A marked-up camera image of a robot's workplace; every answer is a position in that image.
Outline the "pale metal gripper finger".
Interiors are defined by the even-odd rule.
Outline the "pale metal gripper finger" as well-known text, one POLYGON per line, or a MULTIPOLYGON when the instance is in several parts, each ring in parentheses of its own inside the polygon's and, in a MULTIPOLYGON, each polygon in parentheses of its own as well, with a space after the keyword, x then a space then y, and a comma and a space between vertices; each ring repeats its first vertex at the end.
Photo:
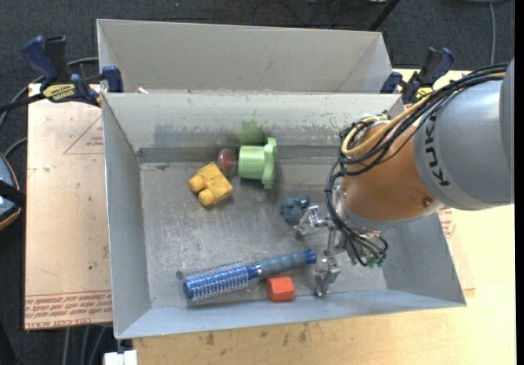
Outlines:
POLYGON ((334 256, 323 257, 315 272, 315 295, 323 298, 328 293, 329 286, 337 279, 341 266, 334 256))
POLYGON ((318 205, 309 206, 293 230, 298 237, 307 237, 315 234, 320 228, 328 228, 332 221, 322 217, 318 205))

